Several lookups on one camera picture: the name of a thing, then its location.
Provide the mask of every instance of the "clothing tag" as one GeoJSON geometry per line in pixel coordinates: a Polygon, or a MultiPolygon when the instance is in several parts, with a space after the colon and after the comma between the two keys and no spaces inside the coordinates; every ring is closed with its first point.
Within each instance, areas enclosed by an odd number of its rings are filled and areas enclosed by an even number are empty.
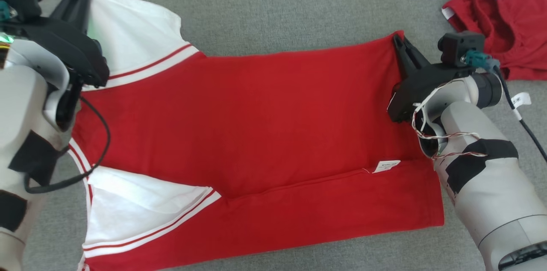
{"type": "Polygon", "coordinates": [[[521,105],[532,104],[532,100],[530,99],[530,94],[528,94],[528,92],[521,92],[520,94],[516,94],[513,98],[511,98],[511,101],[515,106],[515,109],[517,109],[521,105]]]}
{"type": "Polygon", "coordinates": [[[383,172],[383,171],[391,170],[391,168],[393,166],[396,166],[399,163],[401,163],[401,160],[380,161],[380,162],[378,162],[378,166],[376,167],[376,170],[373,171],[373,174],[377,173],[377,172],[383,172]]]}

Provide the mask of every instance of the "red and white shirt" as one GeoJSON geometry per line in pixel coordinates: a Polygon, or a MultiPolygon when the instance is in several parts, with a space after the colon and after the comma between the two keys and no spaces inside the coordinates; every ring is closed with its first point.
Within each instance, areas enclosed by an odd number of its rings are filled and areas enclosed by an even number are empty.
{"type": "MultiPolygon", "coordinates": [[[[111,78],[82,96],[112,141],[85,180],[81,269],[156,270],[443,224],[431,160],[385,111],[400,80],[393,35],[209,57],[179,30],[176,14],[142,0],[91,2],[88,34],[111,78]],[[401,162],[374,173],[386,160],[401,162]]],[[[105,142],[83,105],[70,144],[80,171],[105,142]]]]}
{"type": "Polygon", "coordinates": [[[509,80],[547,80],[547,0],[450,0],[443,14],[457,31],[483,33],[509,80]]]}

